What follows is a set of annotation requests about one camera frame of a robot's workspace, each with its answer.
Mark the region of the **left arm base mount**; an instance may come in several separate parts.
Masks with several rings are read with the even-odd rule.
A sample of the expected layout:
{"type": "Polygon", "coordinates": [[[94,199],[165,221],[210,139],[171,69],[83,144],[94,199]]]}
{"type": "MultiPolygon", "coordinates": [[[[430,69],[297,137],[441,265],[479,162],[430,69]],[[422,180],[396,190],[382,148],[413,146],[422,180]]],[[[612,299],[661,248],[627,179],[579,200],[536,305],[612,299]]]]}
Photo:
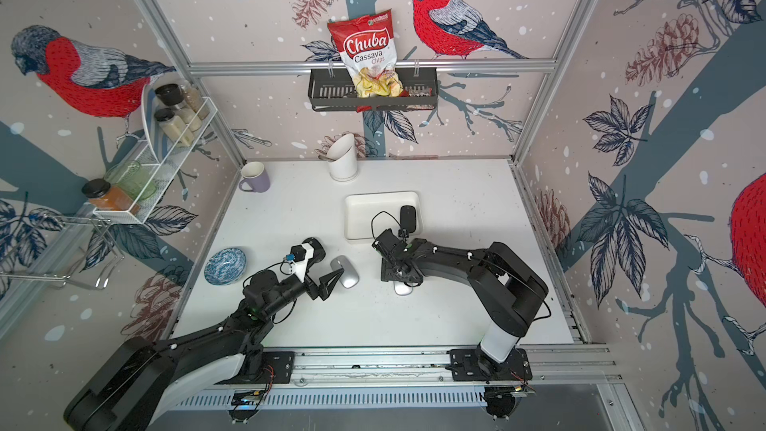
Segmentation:
{"type": "Polygon", "coordinates": [[[295,353],[266,350],[247,355],[243,368],[233,377],[217,385],[287,384],[291,380],[295,353]]]}

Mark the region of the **black mouse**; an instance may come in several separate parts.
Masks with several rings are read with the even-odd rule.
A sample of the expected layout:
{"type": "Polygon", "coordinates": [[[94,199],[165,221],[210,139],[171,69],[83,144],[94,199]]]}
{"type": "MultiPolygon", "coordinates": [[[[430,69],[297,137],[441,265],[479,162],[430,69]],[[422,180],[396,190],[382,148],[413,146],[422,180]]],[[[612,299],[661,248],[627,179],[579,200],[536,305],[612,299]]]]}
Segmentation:
{"type": "Polygon", "coordinates": [[[417,229],[417,209],[409,205],[401,207],[399,223],[400,229],[405,235],[415,233],[417,229]]]}

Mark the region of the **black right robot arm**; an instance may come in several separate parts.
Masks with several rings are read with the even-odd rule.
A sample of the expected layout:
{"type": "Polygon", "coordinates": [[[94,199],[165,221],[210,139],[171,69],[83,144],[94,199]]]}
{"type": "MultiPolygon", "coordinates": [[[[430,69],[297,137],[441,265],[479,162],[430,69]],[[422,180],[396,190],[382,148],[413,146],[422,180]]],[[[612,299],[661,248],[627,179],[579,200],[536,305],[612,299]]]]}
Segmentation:
{"type": "Polygon", "coordinates": [[[426,239],[405,241],[387,229],[372,247],[382,257],[385,281],[418,287],[427,277],[440,277],[471,287],[491,319],[479,349],[498,365],[528,334],[538,312],[551,309],[548,285],[500,241],[486,249],[453,249],[426,239]]]}

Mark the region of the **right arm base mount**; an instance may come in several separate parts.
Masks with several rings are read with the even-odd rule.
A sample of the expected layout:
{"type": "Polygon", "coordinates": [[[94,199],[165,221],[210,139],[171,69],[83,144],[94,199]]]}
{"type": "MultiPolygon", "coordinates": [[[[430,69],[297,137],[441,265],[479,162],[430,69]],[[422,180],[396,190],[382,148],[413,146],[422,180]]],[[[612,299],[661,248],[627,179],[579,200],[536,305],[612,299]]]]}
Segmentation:
{"type": "Polygon", "coordinates": [[[524,349],[515,347],[505,361],[496,362],[477,348],[454,348],[449,351],[446,369],[456,382],[519,381],[527,382],[533,373],[524,349]]]}

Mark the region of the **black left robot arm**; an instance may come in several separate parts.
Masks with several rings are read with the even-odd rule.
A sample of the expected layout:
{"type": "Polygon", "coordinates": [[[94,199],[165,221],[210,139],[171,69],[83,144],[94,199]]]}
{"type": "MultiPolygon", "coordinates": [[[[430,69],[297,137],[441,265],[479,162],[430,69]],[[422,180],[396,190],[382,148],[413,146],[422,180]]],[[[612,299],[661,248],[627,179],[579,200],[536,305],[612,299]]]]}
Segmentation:
{"type": "Polygon", "coordinates": [[[273,267],[252,275],[237,309],[222,322],[160,341],[125,341],[66,407],[74,430],[145,430],[165,412],[208,387],[243,380],[266,391],[291,377],[293,353],[267,353],[265,337],[285,307],[306,295],[328,299],[343,276],[337,267],[312,279],[309,271],[325,258],[310,237],[291,248],[292,273],[280,279],[273,267]]]}

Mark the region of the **silver mouse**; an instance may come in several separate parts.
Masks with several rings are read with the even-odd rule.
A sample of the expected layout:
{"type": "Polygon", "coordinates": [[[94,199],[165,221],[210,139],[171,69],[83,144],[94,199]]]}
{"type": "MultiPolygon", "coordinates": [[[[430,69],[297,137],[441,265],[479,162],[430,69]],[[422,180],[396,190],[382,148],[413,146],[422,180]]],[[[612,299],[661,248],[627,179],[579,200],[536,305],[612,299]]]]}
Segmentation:
{"type": "Polygon", "coordinates": [[[408,283],[401,283],[401,281],[395,281],[394,291],[399,297],[406,297],[407,295],[410,295],[411,293],[413,293],[413,287],[411,287],[408,283]]]}
{"type": "Polygon", "coordinates": [[[333,271],[342,271],[339,282],[345,289],[352,289],[359,283],[359,273],[348,257],[339,255],[331,261],[333,271]]]}

